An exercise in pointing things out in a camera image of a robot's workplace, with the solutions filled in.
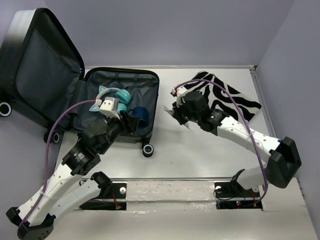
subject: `wall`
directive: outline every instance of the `wall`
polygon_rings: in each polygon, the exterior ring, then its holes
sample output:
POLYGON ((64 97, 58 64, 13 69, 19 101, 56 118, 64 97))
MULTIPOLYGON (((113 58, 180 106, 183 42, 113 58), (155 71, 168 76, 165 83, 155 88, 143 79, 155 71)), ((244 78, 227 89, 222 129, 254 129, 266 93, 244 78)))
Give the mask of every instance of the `wall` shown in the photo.
POLYGON ((45 0, 86 66, 257 65, 294 0, 45 0))
POLYGON ((275 131, 295 139, 298 177, 320 237, 320 1, 296 0, 257 69, 275 131))
MULTIPOLYGON (((43 0, 0 0, 0 43, 16 11, 46 7, 43 0)), ((0 234, 1 239, 16 240, 17 227, 6 217, 10 207, 18 207, 35 193, 44 179, 46 130, 17 112, 0 118, 0 234)), ((53 170, 59 146, 52 146, 53 170)))

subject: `open suitcase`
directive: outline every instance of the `open suitcase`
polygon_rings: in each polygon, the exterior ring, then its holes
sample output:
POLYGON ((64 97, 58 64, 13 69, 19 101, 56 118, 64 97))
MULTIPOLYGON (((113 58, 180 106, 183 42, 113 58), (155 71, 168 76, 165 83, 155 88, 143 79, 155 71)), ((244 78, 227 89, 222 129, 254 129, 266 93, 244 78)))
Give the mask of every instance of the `open suitcase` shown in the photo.
MULTIPOLYGON (((122 135, 117 139, 126 143, 141 142, 144 149, 153 132, 159 91, 157 74, 147 70, 97 67, 85 75, 78 50, 49 9, 15 14, 0 48, 0 117, 8 117, 12 106, 49 132, 67 108, 95 99, 100 86, 128 90, 131 94, 126 106, 129 112, 135 107, 147 109, 147 125, 138 128, 133 136, 122 135)), ((108 97, 114 97, 113 93, 108 93, 108 97)), ((102 118, 100 112, 89 111, 91 105, 75 108, 59 128, 81 131, 92 120, 102 118)))

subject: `headphone ear cup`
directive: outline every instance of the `headphone ear cup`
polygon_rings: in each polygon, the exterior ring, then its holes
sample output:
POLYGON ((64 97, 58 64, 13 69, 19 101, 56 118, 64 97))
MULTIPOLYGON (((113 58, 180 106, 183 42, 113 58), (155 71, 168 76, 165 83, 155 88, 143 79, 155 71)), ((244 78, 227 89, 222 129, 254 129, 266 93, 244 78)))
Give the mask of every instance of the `headphone ear cup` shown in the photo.
POLYGON ((127 106, 123 103, 118 104, 118 109, 116 110, 118 114, 120 114, 121 111, 127 111, 127 106))
POLYGON ((130 92, 128 92, 125 89, 121 89, 120 91, 117 91, 115 94, 115 97, 120 100, 123 104, 128 104, 131 100, 130 92))

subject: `teal headphones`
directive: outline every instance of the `teal headphones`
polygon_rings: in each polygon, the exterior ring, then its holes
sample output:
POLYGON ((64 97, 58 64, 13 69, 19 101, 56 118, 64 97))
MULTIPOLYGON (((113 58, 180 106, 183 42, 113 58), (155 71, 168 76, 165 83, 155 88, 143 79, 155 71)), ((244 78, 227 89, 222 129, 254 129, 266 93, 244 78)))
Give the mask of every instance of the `teal headphones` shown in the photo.
MULTIPOLYGON (((116 92, 115 97, 119 99, 120 103, 118 104, 117 112, 118 114, 120 111, 127 111, 127 106, 131 100, 130 92, 128 92, 125 89, 119 89, 115 87, 107 88, 105 86, 99 86, 99 94, 96 96, 96 100, 101 99, 101 97, 107 93, 116 92)), ((90 112, 98 112, 99 111, 99 105, 97 104, 97 101, 89 110, 90 112)))

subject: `black and white striped fabric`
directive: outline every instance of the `black and white striped fabric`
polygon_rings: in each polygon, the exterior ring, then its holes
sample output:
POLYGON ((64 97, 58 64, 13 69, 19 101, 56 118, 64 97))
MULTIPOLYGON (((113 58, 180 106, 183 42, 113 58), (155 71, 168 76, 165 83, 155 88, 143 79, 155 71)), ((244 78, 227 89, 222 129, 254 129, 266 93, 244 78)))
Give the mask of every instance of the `black and white striped fabric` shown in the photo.
MULTIPOLYGON (((245 120, 247 120, 248 122, 261 109, 260 103, 253 101, 248 96, 235 90, 233 87, 224 83, 212 73, 201 71, 193 79, 210 80, 227 90, 231 94, 234 101, 237 103, 238 107, 241 109, 245 120)), ((228 98, 228 96, 223 93, 221 89, 214 86, 213 84, 209 84, 207 82, 191 82, 185 84, 184 87, 188 90, 192 89, 192 91, 198 91, 199 93, 201 93, 205 97, 211 109, 220 109, 222 111, 225 111, 237 121, 241 119, 239 113, 236 110, 236 107, 231 102, 230 98, 228 98)))

